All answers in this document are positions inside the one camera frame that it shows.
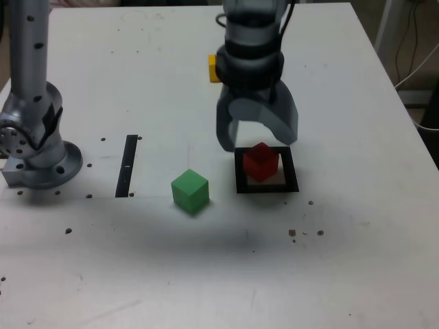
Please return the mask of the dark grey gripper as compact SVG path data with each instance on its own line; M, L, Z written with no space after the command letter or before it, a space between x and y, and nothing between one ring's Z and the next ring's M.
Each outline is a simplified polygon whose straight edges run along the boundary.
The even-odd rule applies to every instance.
M224 151L235 150L238 121L263 124L285 145L298 139L297 107L282 81L277 82L274 89L260 90L223 85L216 107L216 136Z

